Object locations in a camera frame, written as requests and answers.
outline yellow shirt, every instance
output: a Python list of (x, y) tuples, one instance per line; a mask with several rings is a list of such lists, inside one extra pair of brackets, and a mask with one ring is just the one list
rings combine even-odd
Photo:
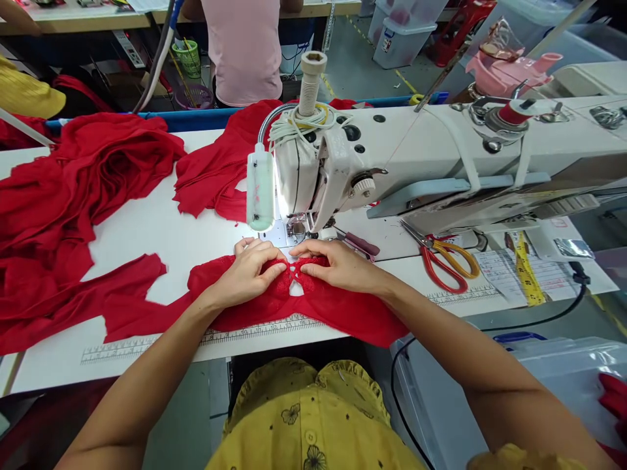
[(11, 114), (50, 119), (65, 106), (65, 95), (20, 72), (0, 55), (0, 108)]
[[(424, 470), (390, 427), (381, 388), (360, 365), (335, 361), (319, 373), (283, 358), (255, 370), (224, 425), (206, 470)], [(468, 470), (585, 470), (577, 462), (507, 445)]]

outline work surface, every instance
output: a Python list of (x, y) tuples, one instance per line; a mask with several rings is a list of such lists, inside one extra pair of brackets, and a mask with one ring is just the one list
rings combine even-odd
[[(222, 131), (176, 133), (191, 152), (211, 144)], [(20, 163), (46, 155), (47, 149), (0, 153), (0, 178)], [(145, 253), (157, 253), (167, 265), (148, 292), (147, 299), (169, 304), (187, 292), (187, 278), (192, 267), (233, 253), (233, 245), (242, 237), (256, 236), (246, 224), (218, 217), (205, 210), (198, 219), (179, 214), (174, 196), (174, 174), (165, 178), (152, 193), (140, 200), (128, 201), (115, 214), (95, 227), (97, 239), (89, 245), (95, 265), (84, 280), (92, 279)], [(481, 275), (470, 280), (466, 294), (454, 296), (439, 289), (425, 272), (418, 247), (400, 226), (398, 219), (367, 220), (365, 209), (339, 213), (337, 226), (377, 245), (381, 253), (377, 265), (401, 278), (434, 302), (459, 317), (523, 307), (522, 301), (507, 301)], [(568, 219), (561, 219), (563, 236), (577, 238), (578, 232)], [(489, 237), (489, 249), (504, 247), (502, 236)], [(586, 263), (592, 278), (590, 290), (602, 293), (616, 290), (614, 283), (595, 263)], [(575, 296), (575, 289), (562, 298)], [(525, 322), (520, 310), (519, 322)], [(229, 334), (207, 334), (195, 361), (276, 349), (346, 336), (316, 321), (295, 315), (273, 324), (253, 326)], [(123, 373), (158, 337), (149, 336), (103, 345), (105, 322), (102, 317), (76, 325), (30, 348), (23, 354), (4, 357), (0, 364), (0, 390), (4, 394), (25, 392), (51, 386), (111, 377)]]
[[(35, 2), (31, 2), (26, 7), (26, 11), (37, 22), (44, 34), (135, 29), (150, 26), (146, 15), (136, 12), (119, 12), (115, 5), (83, 8), (76, 0), (65, 0), (65, 2), (65, 5), (54, 8), (41, 8)], [(359, 12), (360, 5), (359, 0), (337, 0), (335, 15), (356, 14)], [(281, 13), (281, 18), (315, 18), (329, 16), (330, 12), (330, 0), (304, 0), (304, 6), (300, 13)], [(153, 15), (157, 23), (163, 24), (165, 11), (155, 11)], [(187, 20), (179, 16), (178, 21), (186, 22)], [(0, 18), (0, 35), (20, 34), (23, 33)]]

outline ruler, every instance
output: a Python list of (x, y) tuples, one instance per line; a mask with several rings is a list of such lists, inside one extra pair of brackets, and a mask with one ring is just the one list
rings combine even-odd
[(463, 304), (465, 302), (474, 302), (476, 300), (489, 300), (491, 298), (501, 298), (501, 293), (491, 284), (484, 284), (477, 287), (470, 287), (463, 294), (451, 294), (445, 290), (434, 294), (427, 294), (426, 297), (438, 304), (440, 307), (446, 307), (455, 304)]
[[(464, 294), (455, 295), (450, 292), (441, 291), (434, 294), (427, 294), (426, 297), (435, 304), (445, 307), (463, 302), (499, 298), (501, 297), (501, 294), (494, 287), (492, 287), (492, 285), (482, 285), (470, 288)], [(319, 328), (321, 326), (324, 326), (322, 322), (305, 317), (300, 313), (295, 313), (291, 317), (284, 320), (262, 323), (234, 332), (217, 332), (208, 330), (202, 337), (199, 347), (224, 343), (227, 341), (242, 341), (253, 337), (270, 336), (278, 333)], [(90, 364), (97, 364), (105, 361), (138, 358), (146, 349), (157, 341), (158, 337), (159, 335), (142, 336), (117, 341), (115, 343), (88, 347), (83, 350), (80, 365), (88, 366)]]
[[(309, 328), (319, 328), (323, 323), (295, 313), (291, 317), (276, 322), (261, 323), (250, 328), (234, 332), (217, 332), (207, 330), (202, 337), (200, 346), (224, 343), (226, 341), (241, 341), (259, 336), (268, 336), (277, 333), (294, 332)], [(115, 343), (92, 346), (83, 350), (80, 365), (96, 364), (98, 362), (111, 361), (124, 358), (138, 358), (152, 343), (157, 341), (159, 335), (141, 336)]]
[(514, 253), (516, 254), (516, 274), (521, 282), (522, 291), (527, 299), (527, 305), (530, 307), (544, 304), (546, 299), (540, 287), (540, 283), (536, 279), (534, 270), (529, 263), (527, 256), (527, 243), (524, 240), (524, 232), (518, 232), (518, 240), (512, 239)]

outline pink shirt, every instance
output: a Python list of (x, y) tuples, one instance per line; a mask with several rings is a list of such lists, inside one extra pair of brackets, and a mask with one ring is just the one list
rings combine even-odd
[(280, 97), (280, 0), (201, 1), (217, 98), (228, 106), (248, 106)]

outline scissors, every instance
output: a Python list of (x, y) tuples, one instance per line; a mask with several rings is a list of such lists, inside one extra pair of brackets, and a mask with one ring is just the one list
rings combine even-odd
[[(435, 284), (437, 284), (440, 288), (450, 292), (451, 294), (463, 294), (468, 290), (468, 283), (464, 279), (467, 277), (468, 279), (475, 279), (479, 277), (481, 270), (479, 269), (479, 263), (477, 260), (467, 252), (465, 249), (453, 245), (452, 243), (442, 242), (440, 240), (432, 240), (423, 235), (420, 235), (413, 227), (411, 227), (404, 220), (400, 221), (405, 230), (411, 235), (411, 237), (418, 242), (420, 245), (420, 254), (423, 257), (425, 262), (425, 269), (429, 277)], [(444, 261), (440, 260), (436, 254), (431, 251), (435, 250), (440, 253), (446, 261), (452, 266), (448, 266)], [(470, 265), (470, 272), (466, 271), (454, 258), (453, 255), (449, 253), (450, 251), (454, 251), (459, 253), (464, 257), (468, 264)], [(433, 264), (437, 264), (440, 268), (446, 271), (454, 280), (457, 282), (459, 287), (455, 289), (454, 287), (450, 287), (444, 283), (437, 275), (433, 269)]]

